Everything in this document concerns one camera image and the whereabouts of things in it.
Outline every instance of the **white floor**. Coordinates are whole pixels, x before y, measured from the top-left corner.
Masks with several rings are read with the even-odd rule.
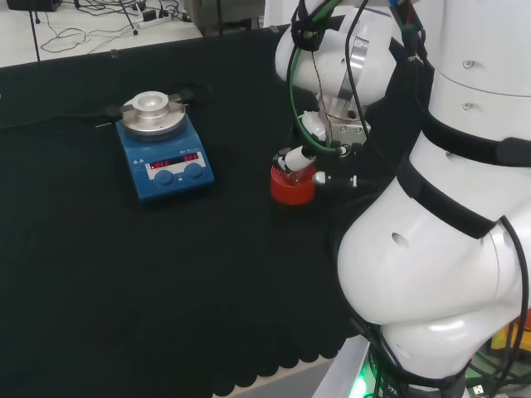
[[[162,0],[163,5],[173,4],[173,1]],[[148,0],[149,7],[160,7],[158,0]],[[39,46],[56,37],[52,29],[48,27],[46,14],[38,13],[41,23],[36,25],[37,41]],[[52,53],[39,48],[41,60],[50,60],[68,56],[80,56],[91,52],[103,52],[111,49],[124,49],[137,46],[147,46],[168,41],[179,41],[201,37],[201,33],[191,22],[180,22],[177,19],[162,23],[160,25],[139,29],[139,34],[134,36],[132,29],[127,27],[129,22],[124,14],[109,14],[94,17],[87,13],[80,12],[74,4],[62,3],[55,12],[47,13],[50,18],[50,26],[59,33],[67,27],[77,27],[85,31],[102,29],[106,31],[118,31],[117,33],[95,32],[109,36],[91,35],[90,40],[85,44],[79,44],[71,50]],[[76,33],[76,31],[65,32],[62,36]],[[60,40],[54,40],[44,46],[49,51],[60,51],[73,47],[77,41],[83,40],[83,36],[74,35]],[[0,67],[24,64],[37,60],[35,45],[33,42],[32,27],[29,13],[23,11],[13,11],[7,7],[6,0],[0,0]]]

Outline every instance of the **black cloth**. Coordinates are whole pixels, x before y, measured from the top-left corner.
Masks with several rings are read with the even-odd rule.
[[[279,39],[265,29],[0,70],[0,124],[210,85],[212,101],[189,115],[216,178],[142,207],[112,128],[64,119],[0,131],[1,397],[221,395],[333,357],[353,334],[324,249],[343,204],[270,198],[292,120]],[[406,77],[399,66],[368,116],[395,164],[420,129]],[[347,171],[385,175],[371,148]]]

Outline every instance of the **metal ring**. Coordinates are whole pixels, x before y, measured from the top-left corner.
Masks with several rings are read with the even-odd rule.
[[[355,85],[358,84],[359,78],[362,74],[363,64],[365,63],[365,58],[367,57],[368,44],[369,42],[361,37],[356,36],[354,39],[354,45],[352,47],[352,53],[350,54],[349,64],[352,70]],[[348,78],[348,71],[346,68],[338,97],[347,101],[352,100],[353,97],[352,86],[350,85],[350,79]]]

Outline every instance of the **green cable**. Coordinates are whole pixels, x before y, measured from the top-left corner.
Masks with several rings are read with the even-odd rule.
[[[329,2],[326,6],[321,8],[321,10],[315,14],[315,17],[312,18],[313,22],[317,22],[318,20],[324,18],[327,16],[327,14],[334,10],[334,8],[339,4],[339,0],[332,0]]]
[[[295,53],[295,57],[293,58],[293,64],[291,65],[291,76],[290,76],[290,102],[291,102],[291,108],[293,109],[293,112],[295,113],[295,117],[297,118],[297,123],[299,124],[299,130],[302,132],[304,137],[306,138],[306,141],[309,145],[317,149],[321,153],[337,153],[338,149],[336,148],[329,148],[325,147],[324,145],[321,145],[320,143],[317,143],[312,136],[309,134],[308,130],[306,130],[306,127],[302,124],[300,121],[299,115],[297,114],[297,108],[295,107],[295,101],[293,99],[293,79],[295,76],[295,68],[297,67],[297,62],[299,62],[300,57],[300,48],[297,49]]]
[[[334,8],[339,4],[339,0],[331,0],[326,6],[324,6],[317,14],[315,14],[315,17],[312,18],[313,22],[319,21],[321,18],[329,17],[332,14],[332,11]],[[325,154],[336,154],[338,153],[337,148],[329,148],[325,147],[324,145],[321,145],[320,143],[317,143],[308,130],[306,130],[306,127],[302,124],[300,121],[299,115],[297,114],[297,108],[295,107],[295,100],[293,99],[293,80],[295,78],[295,70],[297,68],[297,63],[299,62],[301,49],[297,48],[297,51],[295,53],[295,57],[293,59],[293,63],[291,64],[291,74],[289,76],[289,86],[290,86],[290,102],[291,102],[291,108],[293,109],[293,112],[295,114],[295,118],[297,119],[297,124],[299,125],[299,130],[304,135],[307,143],[312,146],[314,149],[321,153]]]

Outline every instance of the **green light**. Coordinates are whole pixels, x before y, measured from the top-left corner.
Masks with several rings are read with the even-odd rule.
[[[354,381],[354,384],[352,384],[352,389],[350,390],[350,394],[348,395],[348,398],[364,398],[364,396],[367,393],[368,393],[367,383],[365,383],[365,380],[360,375]]]

